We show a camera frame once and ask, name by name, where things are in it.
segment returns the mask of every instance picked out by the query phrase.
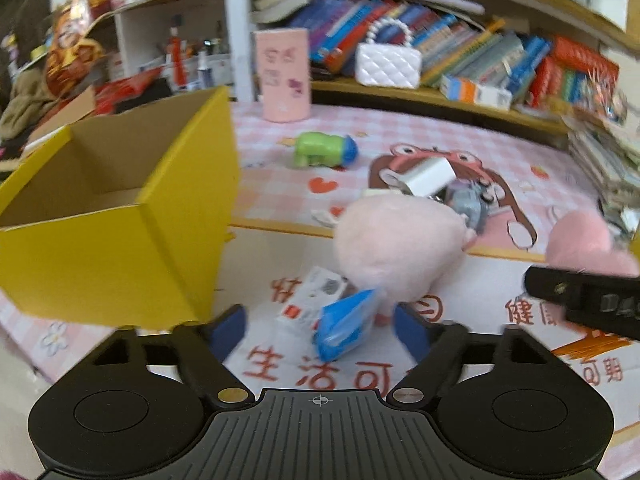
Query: metal screw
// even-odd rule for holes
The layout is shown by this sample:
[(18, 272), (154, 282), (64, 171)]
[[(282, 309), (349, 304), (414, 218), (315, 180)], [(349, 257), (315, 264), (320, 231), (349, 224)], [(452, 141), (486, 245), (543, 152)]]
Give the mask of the metal screw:
[(394, 391), (394, 399), (403, 404), (415, 404), (424, 399), (424, 393), (415, 388), (400, 388)]
[(237, 404), (249, 397), (249, 393), (242, 388), (226, 388), (218, 394), (218, 398), (227, 404)]

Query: red heart print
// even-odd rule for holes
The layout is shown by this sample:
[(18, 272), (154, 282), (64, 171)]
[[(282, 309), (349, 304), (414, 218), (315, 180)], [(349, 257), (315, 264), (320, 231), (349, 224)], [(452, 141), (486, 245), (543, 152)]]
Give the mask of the red heart print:
[(325, 180), (321, 176), (312, 178), (308, 185), (311, 193), (316, 194), (329, 193), (338, 189), (338, 183), (335, 180)]

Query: white handbag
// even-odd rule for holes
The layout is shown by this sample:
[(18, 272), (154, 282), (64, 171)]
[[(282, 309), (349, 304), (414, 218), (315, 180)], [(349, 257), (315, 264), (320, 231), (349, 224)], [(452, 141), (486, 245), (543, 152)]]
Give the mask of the white handbag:
[[(404, 44), (375, 43), (378, 32), (387, 25), (397, 25), (404, 32)], [(382, 18), (372, 23), (366, 43), (358, 45), (356, 81), (364, 86), (418, 88), (422, 54), (412, 48), (414, 37), (400, 20)]]

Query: beaded handle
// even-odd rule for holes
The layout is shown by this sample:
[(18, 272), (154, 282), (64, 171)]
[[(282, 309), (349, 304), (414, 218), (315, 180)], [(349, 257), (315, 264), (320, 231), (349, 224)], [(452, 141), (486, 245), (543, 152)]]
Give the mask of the beaded handle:
[(380, 18), (376, 22), (371, 23), (369, 31), (367, 32), (367, 43), (375, 43), (376, 36), (380, 32), (381, 28), (387, 25), (397, 25), (404, 32), (404, 46), (411, 47), (414, 41), (414, 35), (405, 22), (401, 22), (396, 18)]

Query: table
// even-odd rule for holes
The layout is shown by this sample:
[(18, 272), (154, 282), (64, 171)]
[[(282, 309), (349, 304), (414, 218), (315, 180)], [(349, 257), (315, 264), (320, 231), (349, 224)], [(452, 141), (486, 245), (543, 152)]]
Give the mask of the table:
[[(507, 322), (531, 330), (560, 352), (614, 407), (617, 433), (601, 471), (618, 480), (640, 468), (639, 346), (616, 340), (614, 350), (602, 353), (602, 339), (598, 338), (603, 334), (558, 326), (544, 305), (522, 295), (522, 273), (531, 262), (543, 261), (554, 221), (568, 210), (595, 207), (596, 192), (567, 154), (472, 126), (376, 110), (314, 106), (311, 119), (293, 124), (261, 120), (259, 105), (236, 104), (233, 114), (242, 165), (234, 224), (245, 228), (233, 229), (236, 239), (225, 250), (218, 281), (223, 290), (216, 304), (220, 308), (232, 303), (250, 307), (249, 332), (226, 363), (249, 387), (259, 392), (265, 385), (318, 386), (318, 369), (314, 368), (318, 364), (304, 349), (295, 350), (295, 359), (282, 361), (278, 369), (282, 377), (276, 377), (275, 383), (263, 374), (255, 376), (260, 365), (257, 372), (250, 368), (264, 357), (260, 352), (283, 358), (286, 354), (277, 346), (281, 341), (264, 336), (273, 333), (266, 327), (281, 307), (280, 294), (287, 293), (283, 287), (312, 265), (335, 268), (331, 241), (326, 238), (330, 231), (320, 227), (314, 212), (339, 217), (362, 189), (384, 186), (380, 171), (385, 168), (402, 172), (422, 158), (445, 155), (459, 176), (485, 176), (501, 189), (501, 211), (492, 216), (487, 232), (470, 251), (473, 256), (467, 256), (457, 272), (423, 298), (423, 314), (433, 320), (455, 319), (479, 332), (496, 332)], [(347, 171), (289, 168), (291, 139), (311, 130), (353, 136), (361, 154), (358, 162)], [(247, 257), (255, 264), (251, 276), (243, 270)], [(504, 285), (500, 290), (487, 286), (496, 273), (508, 276), (501, 277)], [(0, 324), (52, 381), (112, 330), (33, 319), (18, 312), (6, 298), (0, 300)], [(358, 377), (372, 381), (376, 372), (380, 387), (392, 387), (413, 365), (389, 332), (375, 337), (375, 346), (362, 347), (340, 365), (336, 386), (353, 387), (360, 384)], [(298, 362), (300, 357), (309, 361)], [(361, 363), (369, 368), (362, 368)], [(372, 370), (371, 364), (392, 368)], [(309, 374), (298, 377), (305, 371), (301, 366)]]

